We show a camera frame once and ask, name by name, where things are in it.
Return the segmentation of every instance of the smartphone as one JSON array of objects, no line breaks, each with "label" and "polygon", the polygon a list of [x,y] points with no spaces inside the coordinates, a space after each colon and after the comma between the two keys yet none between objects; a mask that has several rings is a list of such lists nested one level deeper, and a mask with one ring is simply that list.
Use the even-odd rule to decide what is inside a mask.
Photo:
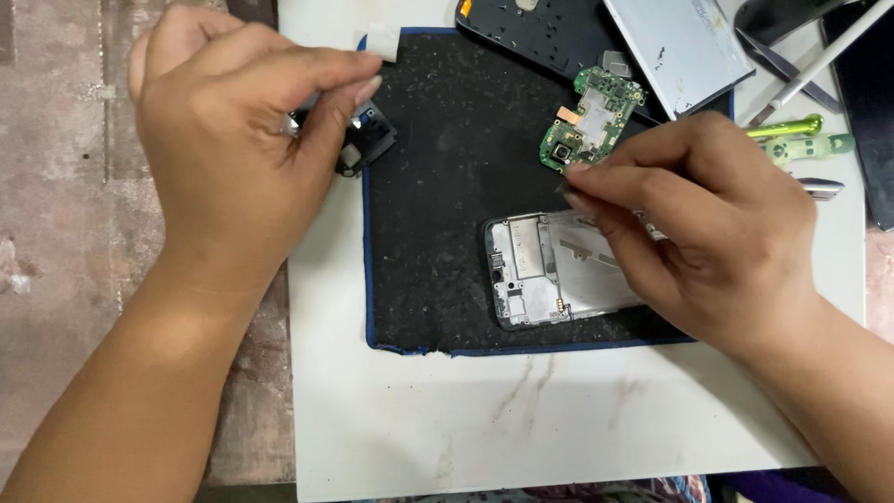
[{"label": "smartphone", "polygon": [[642,304],[608,241],[574,210],[489,220],[485,254],[497,321],[507,330]]}]

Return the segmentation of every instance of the green tool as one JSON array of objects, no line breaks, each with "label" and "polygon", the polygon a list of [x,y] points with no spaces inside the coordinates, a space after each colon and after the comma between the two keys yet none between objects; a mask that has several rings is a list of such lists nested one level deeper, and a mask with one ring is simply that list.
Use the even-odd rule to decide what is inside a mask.
[{"label": "green tool", "polygon": [[820,134],[812,138],[792,140],[789,138],[773,138],[761,144],[773,164],[785,166],[789,161],[797,159],[822,160],[845,154],[854,149],[854,135]]},{"label": "green tool", "polygon": [[756,127],[754,129],[746,129],[745,132],[752,138],[759,138],[763,136],[782,136],[784,134],[803,134],[805,136],[816,136],[821,130],[822,115],[810,114],[800,121],[770,124],[766,126]]}]

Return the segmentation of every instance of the finger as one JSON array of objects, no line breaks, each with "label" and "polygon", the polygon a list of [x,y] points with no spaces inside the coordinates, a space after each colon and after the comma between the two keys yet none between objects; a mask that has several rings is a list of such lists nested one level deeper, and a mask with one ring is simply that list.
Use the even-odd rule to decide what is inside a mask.
[{"label": "finger", "polygon": [[381,56],[365,51],[295,46],[229,73],[228,85],[234,95],[250,94],[282,115],[298,108],[315,92],[366,81],[381,66]]},{"label": "finger", "polygon": [[611,246],[630,288],[652,305],[667,306],[678,297],[676,280],[662,260],[658,245],[629,210],[570,189],[565,199],[592,218]]},{"label": "finger", "polygon": [[127,56],[127,90],[131,95],[131,102],[137,103],[143,90],[143,75],[146,73],[146,48],[152,37],[152,29],[144,31],[131,46],[131,52]]},{"label": "finger", "polygon": [[209,40],[245,23],[205,7],[170,4],[152,31],[146,55],[146,81],[170,72],[195,55]]},{"label": "finger", "polygon": [[194,66],[202,74],[231,72],[270,52],[295,47],[295,44],[259,22],[250,22],[202,47],[194,57]]},{"label": "finger", "polygon": [[731,220],[729,205],[666,169],[573,164],[568,182],[580,191],[629,210],[643,210],[677,244],[709,247]]},{"label": "finger", "polygon": [[301,129],[295,162],[331,173],[344,143],[345,126],[354,110],[369,99],[382,78],[355,82],[320,94]]},{"label": "finger", "polygon": [[746,197],[764,194],[761,180],[780,174],[754,140],[716,112],[638,134],[619,145],[608,162],[685,169],[711,192]]}]

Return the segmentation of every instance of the forearm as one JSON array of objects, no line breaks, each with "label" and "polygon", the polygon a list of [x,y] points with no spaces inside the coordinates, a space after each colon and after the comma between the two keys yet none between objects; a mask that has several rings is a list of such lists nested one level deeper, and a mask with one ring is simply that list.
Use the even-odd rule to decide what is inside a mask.
[{"label": "forearm", "polygon": [[824,299],[813,333],[744,363],[862,501],[894,500],[894,346]]},{"label": "forearm", "polygon": [[160,260],[7,483],[16,501],[190,501],[263,290],[196,288]]}]

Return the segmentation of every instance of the left hand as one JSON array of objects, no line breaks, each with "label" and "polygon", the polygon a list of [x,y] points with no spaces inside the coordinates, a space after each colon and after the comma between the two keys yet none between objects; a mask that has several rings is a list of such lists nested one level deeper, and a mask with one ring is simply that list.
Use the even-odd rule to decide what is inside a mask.
[{"label": "left hand", "polygon": [[[257,23],[172,4],[134,45],[130,93],[166,226],[160,262],[198,286],[266,287],[333,180],[379,56],[300,47]],[[319,99],[295,140],[283,115]]]}]

